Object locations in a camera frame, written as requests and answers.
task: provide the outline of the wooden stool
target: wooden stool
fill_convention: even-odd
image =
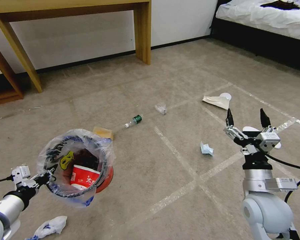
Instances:
[[[7,78],[13,89],[3,90],[0,92],[0,104],[11,102],[18,99],[23,99],[23,94],[16,83],[16,74],[0,52],[0,71]]]

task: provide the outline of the floor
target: floor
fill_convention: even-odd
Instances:
[[[240,212],[243,156],[223,132],[226,110],[204,95],[232,95],[234,123],[260,128],[263,108],[279,126],[283,148],[272,154],[300,164],[300,72],[226,43],[203,39],[152,51],[151,66],[134,55],[42,74],[43,93],[0,105],[0,178],[22,163],[36,172],[38,153],[69,129],[115,134],[114,178],[86,209],[45,187],[21,213],[13,239],[31,237],[46,220],[67,215],[51,239],[252,239]],[[154,108],[166,103],[166,115]],[[140,124],[122,127],[143,114]],[[200,141],[214,148],[202,155]],[[273,161],[276,177],[300,171]],[[0,183],[0,196],[12,190]],[[289,204],[300,235],[300,189]]]

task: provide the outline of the sponge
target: sponge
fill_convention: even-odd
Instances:
[[[103,137],[103,138],[110,138],[113,141],[112,130],[101,128],[101,127],[94,127],[93,133],[97,134],[98,136]]]

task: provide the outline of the red paper cup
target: red paper cup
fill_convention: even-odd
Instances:
[[[94,184],[99,175],[100,172],[91,168],[73,165],[70,184],[79,190],[84,190]]]

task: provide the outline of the yellow cartoon face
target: yellow cartoon face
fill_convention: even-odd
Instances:
[[[69,151],[67,155],[65,155],[63,158],[60,160],[60,167],[63,170],[66,170],[68,167],[68,164],[73,160],[73,152]]]

